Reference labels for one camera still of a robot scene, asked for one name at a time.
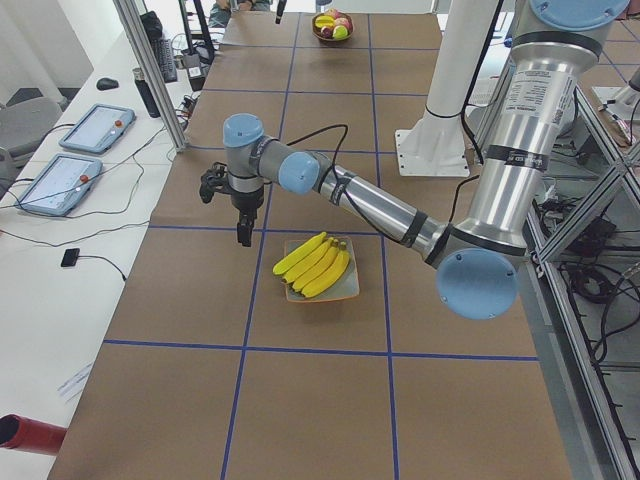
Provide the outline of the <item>lower teach pendant tablet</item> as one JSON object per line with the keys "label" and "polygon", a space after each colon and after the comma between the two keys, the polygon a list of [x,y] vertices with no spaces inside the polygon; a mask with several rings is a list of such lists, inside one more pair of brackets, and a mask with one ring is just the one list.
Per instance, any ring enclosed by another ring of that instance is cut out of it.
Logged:
{"label": "lower teach pendant tablet", "polygon": [[23,211],[61,217],[74,209],[101,174],[102,161],[56,154],[15,201]]}

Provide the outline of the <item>black keyboard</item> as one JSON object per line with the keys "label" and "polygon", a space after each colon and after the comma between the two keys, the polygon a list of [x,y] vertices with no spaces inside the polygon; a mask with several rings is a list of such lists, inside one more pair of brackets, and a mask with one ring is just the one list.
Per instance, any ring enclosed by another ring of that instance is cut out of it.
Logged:
{"label": "black keyboard", "polygon": [[152,53],[165,83],[178,80],[171,42],[164,38],[150,41]]}

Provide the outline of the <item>woven wicker fruit basket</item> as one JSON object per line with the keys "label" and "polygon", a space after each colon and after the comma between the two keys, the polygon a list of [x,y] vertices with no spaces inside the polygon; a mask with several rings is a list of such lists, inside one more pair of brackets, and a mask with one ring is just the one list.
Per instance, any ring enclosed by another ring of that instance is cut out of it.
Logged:
{"label": "woven wicker fruit basket", "polygon": [[[314,18],[318,15],[329,15],[335,19],[335,25],[333,27],[323,27],[318,29],[314,26]],[[346,13],[339,12],[337,10],[331,10],[324,13],[319,13],[311,20],[312,33],[316,38],[326,42],[342,42],[346,41],[352,36],[354,30],[354,24],[352,18]]]}

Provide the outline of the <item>black bottle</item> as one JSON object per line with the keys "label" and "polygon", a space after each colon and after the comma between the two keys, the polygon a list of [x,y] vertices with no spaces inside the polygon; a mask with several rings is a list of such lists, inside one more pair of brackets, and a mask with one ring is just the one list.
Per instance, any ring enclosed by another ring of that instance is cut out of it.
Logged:
{"label": "black bottle", "polygon": [[132,75],[134,79],[134,84],[147,110],[147,113],[151,118],[159,118],[160,111],[153,98],[151,89],[146,82],[146,79],[144,77],[144,72],[142,71],[141,68],[136,67],[132,69]]}

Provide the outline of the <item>teach pendant tablet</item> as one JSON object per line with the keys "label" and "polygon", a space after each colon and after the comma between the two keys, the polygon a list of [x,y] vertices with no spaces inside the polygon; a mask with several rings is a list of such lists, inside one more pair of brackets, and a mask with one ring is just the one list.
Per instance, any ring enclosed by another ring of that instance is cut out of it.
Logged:
{"label": "teach pendant tablet", "polygon": [[101,174],[102,161],[56,154],[15,201],[23,211],[61,217],[74,209]]}
{"label": "teach pendant tablet", "polygon": [[58,144],[71,151],[99,155],[109,150],[135,120],[132,109],[94,104]]}

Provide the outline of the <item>aluminium frame post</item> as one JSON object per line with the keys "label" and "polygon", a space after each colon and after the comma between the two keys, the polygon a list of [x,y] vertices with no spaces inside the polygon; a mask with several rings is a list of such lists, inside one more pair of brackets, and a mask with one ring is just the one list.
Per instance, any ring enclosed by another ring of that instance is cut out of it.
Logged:
{"label": "aluminium frame post", "polygon": [[133,53],[150,87],[164,126],[176,151],[182,152],[187,145],[186,137],[140,20],[138,8],[133,0],[114,0],[113,3]]}

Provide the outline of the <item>blue square plate orange rim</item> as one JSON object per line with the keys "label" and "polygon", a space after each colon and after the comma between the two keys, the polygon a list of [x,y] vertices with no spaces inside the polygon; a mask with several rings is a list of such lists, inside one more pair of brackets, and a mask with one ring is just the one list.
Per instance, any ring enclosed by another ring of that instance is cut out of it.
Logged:
{"label": "blue square plate orange rim", "polygon": [[358,268],[352,239],[349,236],[340,236],[338,240],[346,243],[346,249],[350,255],[349,265],[341,278],[323,293],[309,299],[296,293],[291,286],[285,286],[284,292],[287,301],[293,303],[331,302],[354,298],[360,293]]}

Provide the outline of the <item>small black puck device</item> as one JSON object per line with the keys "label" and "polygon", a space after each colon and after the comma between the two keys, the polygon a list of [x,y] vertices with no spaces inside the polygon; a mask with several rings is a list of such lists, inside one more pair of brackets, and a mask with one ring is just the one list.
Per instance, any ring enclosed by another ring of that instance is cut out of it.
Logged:
{"label": "small black puck device", "polygon": [[80,257],[80,249],[79,248],[68,248],[65,250],[60,266],[62,268],[71,268],[77,264],[77,261]]}

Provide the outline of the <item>black computer mouse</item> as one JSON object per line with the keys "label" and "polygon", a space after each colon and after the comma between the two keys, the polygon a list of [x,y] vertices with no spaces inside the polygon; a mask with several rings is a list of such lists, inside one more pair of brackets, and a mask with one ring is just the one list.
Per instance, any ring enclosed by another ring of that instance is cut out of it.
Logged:
{"label": "black computer mouse", "polygon": [[113,78],[102,77],[96,82],[96,88],[98,91],[107,91],[116,89],[119,87],[119,82]]}

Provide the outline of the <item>yellow banana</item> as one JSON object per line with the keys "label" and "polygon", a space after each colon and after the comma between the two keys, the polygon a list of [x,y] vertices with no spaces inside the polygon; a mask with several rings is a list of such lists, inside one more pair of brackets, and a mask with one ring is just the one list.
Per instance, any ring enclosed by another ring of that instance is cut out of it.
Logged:
{"label": "yellow banana", "polygon": [[301,292],[307,284],[309,284],[312,280],[318,278],[332,265],[338,252],[339,241],[337,239],[334,239],[323,257],[294,281],[294,283],[292,284],[292,289],[295,292]]}
{"label": "yellow banana", "polygon": [[305,298],[313,298],[333,286],[346,271],[350,254],[345,242],[339,243],[338,254],[333,263],[316,279],[309,282],[301,291]]}
{"label": "yellow banana", "polygon": [[333,242],[333,238],[329,237],[316,247],[310,254],[304,257],[300,262],[295,264],[283,276],[282,281],[286,284],[294,283],[302,274],[307,272],[311,267],[318,263],[325,255]]}
{"label": "yellow banana", "polygon": [[329,15],[318,15],[314,18],[314,26],[318,29],[323,27],[333,27],[335,19]]}
{"label": "yellow banana", "polygon": [[308,239],[302,245],[298,246],[295,250],[291,251],[273,266],[272,273],[274,275],[285,274],[288,270],[290,270],[297,263],[311,254],[317,247],[319,247],[325,240],[326,235],[326,232],[321,232]]}

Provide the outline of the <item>red cylinder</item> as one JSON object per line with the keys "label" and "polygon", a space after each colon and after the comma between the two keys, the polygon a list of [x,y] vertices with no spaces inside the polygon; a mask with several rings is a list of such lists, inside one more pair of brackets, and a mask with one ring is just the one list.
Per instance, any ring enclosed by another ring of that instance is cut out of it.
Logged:
{"label": "red cylinder", "polygon": [[1,418],[1,447],[4,449],[56,456],[66,433],[65,427],[16,414]]}

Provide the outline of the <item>upper teach pendant tablet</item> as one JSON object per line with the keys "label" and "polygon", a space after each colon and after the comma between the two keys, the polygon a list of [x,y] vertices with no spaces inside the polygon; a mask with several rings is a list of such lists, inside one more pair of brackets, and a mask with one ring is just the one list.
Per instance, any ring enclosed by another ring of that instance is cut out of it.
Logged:
{"label": "upper teach pendant tablet", "polygon": [[94,104],[58,144],[71,151],[99,155],[109,150],[135,120],[132,109]]}

